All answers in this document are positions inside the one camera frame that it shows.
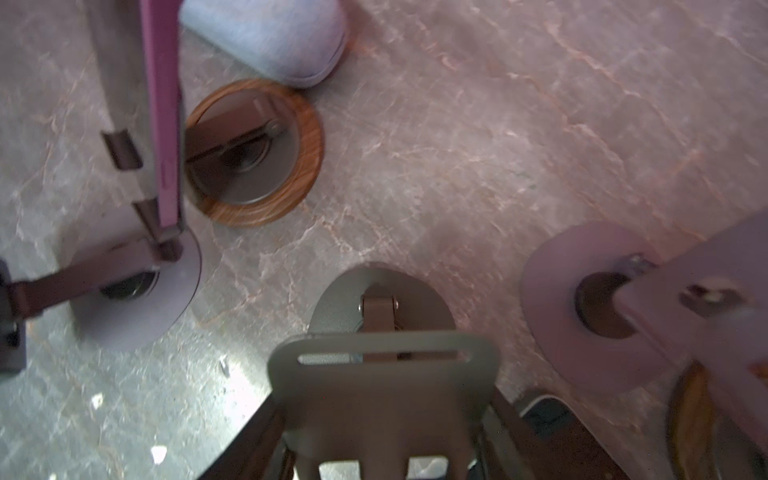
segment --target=bolt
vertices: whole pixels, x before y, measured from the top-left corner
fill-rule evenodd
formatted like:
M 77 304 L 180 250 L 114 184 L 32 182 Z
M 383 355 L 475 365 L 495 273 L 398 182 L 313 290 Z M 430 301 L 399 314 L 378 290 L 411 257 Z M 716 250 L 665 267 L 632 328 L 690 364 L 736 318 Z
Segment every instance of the bolt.
M 280 120 L 270 120 L 264 125 L 264 132 L 267 137 L 275 138 L 282 134 L 286 129 L 285 124 Z
M 702 295 L 701 298 L 707 303 L 720 303 L 725 298 L 725 295 L 719 290 L 710 290 Z

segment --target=marble floor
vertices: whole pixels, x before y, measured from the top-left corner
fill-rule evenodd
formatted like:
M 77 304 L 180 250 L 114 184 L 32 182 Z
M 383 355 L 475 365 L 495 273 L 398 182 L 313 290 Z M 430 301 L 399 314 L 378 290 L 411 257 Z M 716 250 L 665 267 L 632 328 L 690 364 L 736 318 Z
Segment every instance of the marble floor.
M 768 4 L 347 8 L 349 53 L 306 92 L 326 135 L 309 196 L 250 230 L 190 208 L 204 278 L 151 346 L 79 339 L 66 305 L 36 320 L 29 367 L 0 384 L 0 477 L 196 478 L 267 394 L 271 349 L 304 331 L 333 278 L 375 261 L 428 281 L 460 328 L 498 341 L 508 398 L 555 392 L 630 477 L 673 478 L 677 372 L 613 398 L 577 390 L 535 345 L 518 284 L 531 252 L 572 225 L 620 223 L 668 258 L 766 206 Z M 98 135 L 109 116 L 81 3 L 3 2 L 0 26 L 0 257 L 35 277 L 140 194 Z M 182 45 L 189 110 L 254 75 L 190 32 Z

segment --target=metal bracket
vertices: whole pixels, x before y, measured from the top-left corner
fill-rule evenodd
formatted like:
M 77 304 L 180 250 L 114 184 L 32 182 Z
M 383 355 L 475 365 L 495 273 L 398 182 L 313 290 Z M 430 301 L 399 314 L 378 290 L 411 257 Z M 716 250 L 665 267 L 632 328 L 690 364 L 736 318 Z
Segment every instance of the metal bracket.
M 128 130 L 101 132 L 101 139 L 109 151 L 114 167 L 121 171 L 138 170 L 144 166 Z
M 187 162 L 209 155 L 221 155 L 238 145 L 267 136 L 275 138 L 285 131 L 285 121 L 278 115 L 268 95 L 201 121 L 187 129 Z
M 155 245 L 142 237 L 86 261 L 68 266 L 37 280 L 4 286 L 14 321 L 42 314 L 48 307 L 77 298 L 97 288 L 111 285 L 147 271 L 157 271 L 180 257 L 176 241 Z
M 360 298 L 363 333 L 384 333 L 395 331 L 397 300 L 394 296 L 366 296 Z M 367 353 L 363 362 L 396 362 L 397 353 Z

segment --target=round metal foot pad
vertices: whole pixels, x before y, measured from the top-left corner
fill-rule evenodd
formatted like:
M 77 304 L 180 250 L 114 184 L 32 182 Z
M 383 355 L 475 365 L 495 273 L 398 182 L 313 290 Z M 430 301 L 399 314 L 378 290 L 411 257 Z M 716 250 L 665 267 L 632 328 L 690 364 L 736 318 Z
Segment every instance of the round metal foot pad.
M 360 298 L 375 291 L 397 300 L 403 330 L 454 330 L 451 310 L 427 283 L 381 266 L 358 266 L 339 275 L 317 301 L 308 333 L 354 333 L 362 326 Z
M 309 193 L 319 173 L 323 134 L 315 111 L 273 82 L 244 80 L 216 90 L 194 109 L 187 127 L 262 96 L 283 119 L 282 133 L 186 163 L 191 200 L 218 223 L 249 227 L 277 220 Z
M 536 342 L 552 366 L 576 386 L 608 395 L 626 392 L 660 375 L 670 363 L 639 333 L 614 339 L 590 331 L 579 318 L 581 281 L 612 272 L 633 253 L 660 263 L 653 247 L 618 225 L 593 222 L 551 238 L 528 259 L 521 304 Z
M 108 212 L 88 232 L 73 262 L 147 235 L 131 205 Z M 157 273 L 140 295 L 111 296 L 102 289 L 72 300 L 80 331 L 103 347 L 121 352 L 160 338 L 187 308 L 200 282 L 200 246 L 189 230 L 181 234 L 180 241 L 184 248 L 181 258 Z

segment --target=pink-tinted metal bar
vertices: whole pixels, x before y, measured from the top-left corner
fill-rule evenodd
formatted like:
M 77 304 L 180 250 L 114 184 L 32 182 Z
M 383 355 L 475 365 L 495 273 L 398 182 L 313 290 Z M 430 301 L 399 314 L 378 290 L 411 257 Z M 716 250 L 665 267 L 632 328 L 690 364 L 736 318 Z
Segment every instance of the pink-tinted metal bar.
M 141 0 L 141 32 L 147 70 L 155 154 L 157 214 L 161 227 L 179 221 L 179 8 L 182 0 Z

